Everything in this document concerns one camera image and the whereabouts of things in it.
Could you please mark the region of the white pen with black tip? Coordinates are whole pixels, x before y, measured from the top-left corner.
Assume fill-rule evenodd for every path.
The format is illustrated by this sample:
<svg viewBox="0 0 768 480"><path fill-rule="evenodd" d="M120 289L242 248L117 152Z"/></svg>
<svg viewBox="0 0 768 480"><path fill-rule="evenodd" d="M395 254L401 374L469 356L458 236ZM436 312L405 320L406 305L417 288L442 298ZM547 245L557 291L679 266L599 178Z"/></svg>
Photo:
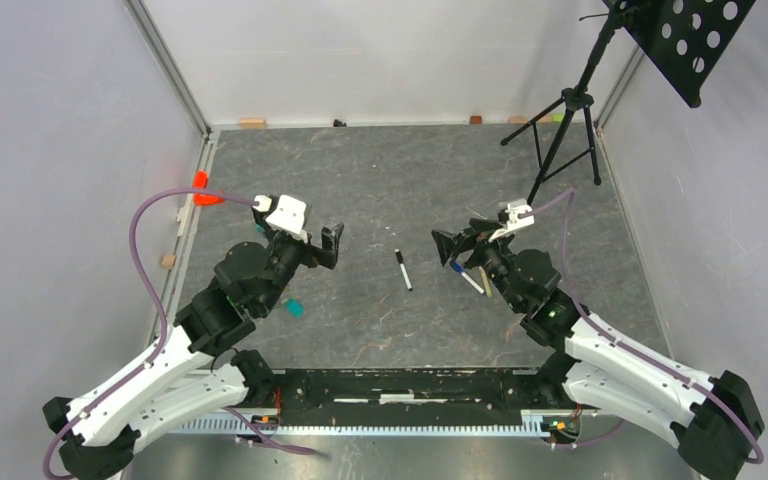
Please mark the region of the white pen with black tip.
<svg viewBox="0 0 768 480"><path fill-rule="evenodd" d="M404 280L406 289L408 291L413 291L414 290L414 286L413 286L413 283L412 283L412 281L410 279L409 273L407 271L405 260L404 260L404 264L403 265L400 265L399 263L398 263L398 265L399 265L399 268L400 268L400 271L401 271L401 275L402 275L402 278Z"/></svg>

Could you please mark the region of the yellow highlighter pen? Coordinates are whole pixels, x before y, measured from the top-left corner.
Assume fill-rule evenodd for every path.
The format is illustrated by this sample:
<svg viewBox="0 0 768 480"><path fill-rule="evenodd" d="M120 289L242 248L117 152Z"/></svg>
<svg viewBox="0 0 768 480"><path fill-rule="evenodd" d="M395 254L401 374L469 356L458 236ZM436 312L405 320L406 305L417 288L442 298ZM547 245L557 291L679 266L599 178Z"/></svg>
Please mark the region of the yellow highlighter pen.
<svg viewBox="0 0 768 480"><path fill-rule="evenodd" d="M489 276L483 267L479 267L478 270L482 279L485 295L488 298L491 298L493 296L493 290L492 290L491 282L489 280Z"/></svg>

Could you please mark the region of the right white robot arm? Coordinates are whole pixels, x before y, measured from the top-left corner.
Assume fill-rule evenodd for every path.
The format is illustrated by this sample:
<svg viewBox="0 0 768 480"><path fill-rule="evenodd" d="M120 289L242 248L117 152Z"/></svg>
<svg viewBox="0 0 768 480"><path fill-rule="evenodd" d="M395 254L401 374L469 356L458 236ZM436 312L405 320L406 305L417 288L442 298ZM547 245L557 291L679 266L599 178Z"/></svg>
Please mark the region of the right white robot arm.
<svg viewBox="0 0 768 480"><path fill-rule="evenodd" d="M441 263L479 267L521 326L553 355L541 367L540 400L551 408L570 401L614 415L658 436L707 479L735 479L758 463L755 446L765 425L749 383L725 370L712 375L684 365L624 335L559 283L550 255L513 252L499 223L472 219L457 232L434 229Z"/></svg>

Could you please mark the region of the white pen with blue tip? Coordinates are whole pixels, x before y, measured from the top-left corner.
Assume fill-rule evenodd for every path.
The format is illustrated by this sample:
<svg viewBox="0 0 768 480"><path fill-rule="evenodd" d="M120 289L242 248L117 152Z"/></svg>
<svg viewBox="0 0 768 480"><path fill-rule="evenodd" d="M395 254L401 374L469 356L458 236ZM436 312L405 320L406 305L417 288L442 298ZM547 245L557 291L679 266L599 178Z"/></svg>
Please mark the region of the white pen with blue tip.
<svg viewBox="0 0 768 480"><path fill-rule="evenodd" d="M464 272L461 274L457 274L464 279L474 290L478 292L479 295L485 295L485 291L482 285L480 285L476 280L474 280L467 271L463 268Z"/></svg>

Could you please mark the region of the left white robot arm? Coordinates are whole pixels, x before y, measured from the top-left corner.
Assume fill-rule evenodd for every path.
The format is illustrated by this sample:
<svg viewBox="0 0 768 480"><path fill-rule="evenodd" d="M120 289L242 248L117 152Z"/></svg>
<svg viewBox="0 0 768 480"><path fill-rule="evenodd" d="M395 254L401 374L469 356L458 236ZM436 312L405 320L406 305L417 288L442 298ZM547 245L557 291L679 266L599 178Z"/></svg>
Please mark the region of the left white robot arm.
<svg viewBox="0 0 768 480"><path fill-rule="evenodd" d="M277 381L256 350L238 344L279 303L297 269L334 269L343 223L321 230L315 245L300 213L279 208L253 216L265 244L233 245L207 287L140 356L105 384L43 407L59 435L58 454L69 479L108 479L145 447L206 413L274 400Z"/></svg>

